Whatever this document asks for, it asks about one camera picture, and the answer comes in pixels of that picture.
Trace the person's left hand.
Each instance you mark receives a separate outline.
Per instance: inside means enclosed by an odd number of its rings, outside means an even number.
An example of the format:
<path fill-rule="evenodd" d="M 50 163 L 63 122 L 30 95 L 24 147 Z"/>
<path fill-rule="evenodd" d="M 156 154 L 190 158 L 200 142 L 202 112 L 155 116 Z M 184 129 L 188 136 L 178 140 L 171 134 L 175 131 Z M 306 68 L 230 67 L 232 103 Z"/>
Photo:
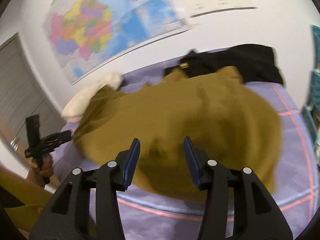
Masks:
<path fill-rule="evenodd" d="M 41 167 L 37 164 L 35 159 L 30 161 L 30 170 L 27 178 L 31 180 L 40 180 L 43 178 L 49 179 L 53 174 L 53 159 L 50 154 L 46 154 L 42 157 L 43 164 Z"/>

